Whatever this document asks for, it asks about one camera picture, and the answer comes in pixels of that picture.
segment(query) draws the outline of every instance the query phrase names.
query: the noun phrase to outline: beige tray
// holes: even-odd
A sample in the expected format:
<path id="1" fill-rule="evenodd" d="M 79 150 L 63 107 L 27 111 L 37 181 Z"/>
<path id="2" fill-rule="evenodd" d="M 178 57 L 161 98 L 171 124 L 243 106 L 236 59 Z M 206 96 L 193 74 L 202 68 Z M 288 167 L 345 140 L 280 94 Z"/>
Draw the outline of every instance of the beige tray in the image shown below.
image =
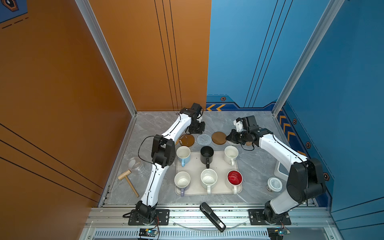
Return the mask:
<path id="1" fill-rule="evenodd" d="M 200 161 L 200 152 L 191 152 L 191 160 L 184 166 L 181 166 L 181 162 L 176 159 L 176 174 L 179 172 L 187 172 L 191 176 L 191 182 L 188 188 L 185 190 L 184 195 L 207 195 L 207 190 L 201 186 L 200 175 L 201 172 L 206 169 L 205 164 Z M 209 164 L 209 168 L 213 169 L 217 173 L 217 184 L 211 189 L 211 194 L 233 194 L 232 189 L 228 188 L 225 184 L 225 178 L 229 171 L 237 170 L 237 160 L 235 165 L 231 166 L 224 161 L 224 151 L 215 151 L 212 163 Z M 237 193 L 243 190 L 240 184 L 237 189 Z M 177 195 L 181 195 L 180 189 L 175 186 L 175 192 Z"/>

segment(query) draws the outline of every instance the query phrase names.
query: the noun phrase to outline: brown coaster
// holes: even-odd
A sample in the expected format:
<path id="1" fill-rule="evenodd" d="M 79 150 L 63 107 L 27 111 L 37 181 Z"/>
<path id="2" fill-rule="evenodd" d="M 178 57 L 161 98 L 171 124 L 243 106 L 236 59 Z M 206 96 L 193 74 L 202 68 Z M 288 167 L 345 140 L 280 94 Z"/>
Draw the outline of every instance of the brown coaster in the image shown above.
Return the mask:
<path id="1" fill-rule="evenodd" d="M 223 145 L 226 143 L 226 138 L 227 136 L 223 132 L 215 132 L 212 134 L 212 141 L 216 143 L 217 145 Z"/>
<path id="2" fill-rule="evenodd" d="M 181 146 L 191 147 L 195 143 L 195 138 L 191 134 L 183 134 L 179 141 Z"/>

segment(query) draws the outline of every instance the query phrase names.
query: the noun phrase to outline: robotic arm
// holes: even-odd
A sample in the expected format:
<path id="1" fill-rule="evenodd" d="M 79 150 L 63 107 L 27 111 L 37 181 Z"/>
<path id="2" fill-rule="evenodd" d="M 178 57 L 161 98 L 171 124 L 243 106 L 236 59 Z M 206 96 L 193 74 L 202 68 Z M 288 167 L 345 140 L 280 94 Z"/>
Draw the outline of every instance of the robotic arm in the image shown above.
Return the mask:
<path id="1" fill-rule="evenodd" d="M 183 108 L 178 119 L 162 135 L 156 135 L 152 144 L 152 172 L 141 200 L 136 204 L 137 216 L 144 223 L 151 223 L 156 214 L 159 190 L 165 173 L 176 157 L 175 141 L 188 127 L 190 133 L 202 134 L 205 123 L 201 122 L 202 107 L 194 103 Z"/>
<path id="2" fill-rule="evenodd" d="M 281 221 L 290 209 L 325 193 L 323 167 L 318 159 L 308 159 L 285 145 L 268 129 L 260 129 L 254 116 L 238 118 L 234 125 L 236 129 L 226 137 L 228 141 L 242 145 L 252 142 L 269 152 L 290 173 L 286 190 L 265 204 L 264 216 L 268 223 Z"/>

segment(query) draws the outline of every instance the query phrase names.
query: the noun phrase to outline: black mug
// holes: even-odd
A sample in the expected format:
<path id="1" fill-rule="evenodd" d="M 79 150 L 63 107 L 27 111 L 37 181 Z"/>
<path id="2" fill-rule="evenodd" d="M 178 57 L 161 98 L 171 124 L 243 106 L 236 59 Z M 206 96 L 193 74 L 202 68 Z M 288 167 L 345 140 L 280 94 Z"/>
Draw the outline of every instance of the black mug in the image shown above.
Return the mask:
<path id="1" fill-rule="evenodd" d="M 200 150 L 200 161 L 209 168 L 209 164 L 214 158 L 214 150 L 209 146 L 202 147 Z"/>

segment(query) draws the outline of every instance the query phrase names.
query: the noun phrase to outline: red mug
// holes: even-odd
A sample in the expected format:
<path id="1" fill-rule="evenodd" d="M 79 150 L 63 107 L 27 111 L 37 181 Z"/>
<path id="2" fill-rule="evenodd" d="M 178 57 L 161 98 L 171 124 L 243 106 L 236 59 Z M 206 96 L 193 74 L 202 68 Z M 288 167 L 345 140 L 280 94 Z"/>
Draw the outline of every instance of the red mug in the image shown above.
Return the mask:
<path id="1" fill-rule="evenodd" d="M 243 182 L 243 176 L 239 171 L 231 170 L 227 174 L 225 184 L 232 189 L 233 194 L 237 194 L 238 186 Z"/>

